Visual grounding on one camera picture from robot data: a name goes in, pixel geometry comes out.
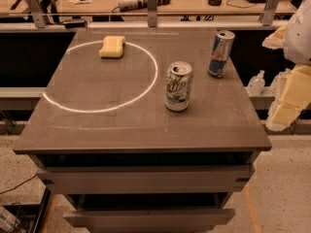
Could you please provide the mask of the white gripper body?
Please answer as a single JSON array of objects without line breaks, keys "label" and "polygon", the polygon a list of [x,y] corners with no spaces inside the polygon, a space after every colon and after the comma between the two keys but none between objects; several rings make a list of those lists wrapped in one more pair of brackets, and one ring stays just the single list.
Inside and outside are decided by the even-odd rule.
[{"label": "white gripper body", "polygon": [[311,64],[311,0],[304,0],[290,18],[284,34],[285,58],[296,64]]}]

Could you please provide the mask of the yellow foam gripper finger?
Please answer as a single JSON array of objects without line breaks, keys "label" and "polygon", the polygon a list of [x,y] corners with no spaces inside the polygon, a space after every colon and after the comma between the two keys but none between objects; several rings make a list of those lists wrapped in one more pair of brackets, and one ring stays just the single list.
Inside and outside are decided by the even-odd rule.
[{"label": "yellow foam gripper finger", "polygon": [[275,96],[266,120],[271,131],[288,128],[311,103],[311,66],[298,65],[282,78],[281,92]]},{"label": "yellow foam gripper finger", "polygon": [[280,26],[263,40],[262,45],[271,50],[283,49],[285,47],[285,35],[287,28],[287,25]]}]

